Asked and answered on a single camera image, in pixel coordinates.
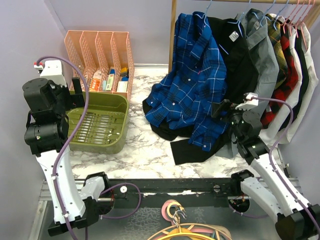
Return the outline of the blue plaid shirt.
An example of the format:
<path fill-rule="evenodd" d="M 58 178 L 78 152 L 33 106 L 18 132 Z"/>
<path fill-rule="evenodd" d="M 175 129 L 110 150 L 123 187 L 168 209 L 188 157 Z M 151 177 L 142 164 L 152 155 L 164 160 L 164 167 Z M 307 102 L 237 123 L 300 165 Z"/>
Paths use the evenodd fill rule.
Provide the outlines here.
<path fill-rule="evenodd" d="M 175 22 L 172 69 L 152 86 L 145 117 L 171 130 L 192 126 L 188 142 L 210 151 L 227 125 L 211 117 L 212 103 L 220 103 L 227 90 L 227 68 L 209 26 L 202 19 L 181 13 Z"/>

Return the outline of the light blue wire hanger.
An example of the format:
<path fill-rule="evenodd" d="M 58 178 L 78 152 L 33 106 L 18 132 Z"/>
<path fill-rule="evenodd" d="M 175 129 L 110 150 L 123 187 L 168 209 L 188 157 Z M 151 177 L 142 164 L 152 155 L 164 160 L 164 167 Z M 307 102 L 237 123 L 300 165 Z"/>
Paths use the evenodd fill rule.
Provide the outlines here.
<path fill-rule="evenodd" d="M 209 1 L 209 4 L 208 4 L 208 6 L 206 7 L 206 9 L 205 9 L 205 12 L 197 12 L 196 14 L 195 14 L 195 16 L 197 16 L 198 18 L 200 18 L 201 20 L 203 20 L 203 29 L 206 27 L 206 26 L 209 26 L 208 24 L 207 24 L 207 13 L 208 13 L 208 10 L 210 9 L 210 7 L 211 7 L 211 5 L 212 5 L 212 2 L 213 2 L 213 0 L 210 0 Z"/>

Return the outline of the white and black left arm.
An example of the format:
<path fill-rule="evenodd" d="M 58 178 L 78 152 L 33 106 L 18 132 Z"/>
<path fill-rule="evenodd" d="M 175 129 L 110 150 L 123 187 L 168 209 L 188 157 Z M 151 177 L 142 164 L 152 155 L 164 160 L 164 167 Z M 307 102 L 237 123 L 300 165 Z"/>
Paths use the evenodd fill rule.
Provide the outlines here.
<path fill-rule="evenodd" d="M 72 81 L 76 84 L 74 94 L 67 86 L 46 78 L 35 78 L 22 86 L 30 108 L 24 141 L 41 166 L 51 195 L 54 218 L 47 230 L 51 237 L 96 223 L 98 198 L 111 190 L 104 172 L 88 175 L 82 189 L 77 189 L 70 163 L 67 111 L 86 104 L 79 78 Z"/>

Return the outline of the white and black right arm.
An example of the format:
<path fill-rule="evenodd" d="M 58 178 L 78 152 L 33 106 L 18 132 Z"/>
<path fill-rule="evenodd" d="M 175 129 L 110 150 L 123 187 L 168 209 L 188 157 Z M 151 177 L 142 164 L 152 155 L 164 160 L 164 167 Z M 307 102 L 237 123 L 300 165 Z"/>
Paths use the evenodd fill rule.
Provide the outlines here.
<path fill-rule="evenodd" d="M 259 97 L 248 94 L 241 104 L 225 99 L 212 103 L 211 117 L 230 124 L 241 157 L 263 179 L 262 186 L 248 170 L 232 174 L 229 189 L 253 199 L 273 220 L 282 240 L 307 240 L 320 235 L 320 206 L 312 205 L 290 182 L 259 137 L 260 115 L 253 111 Z"/>

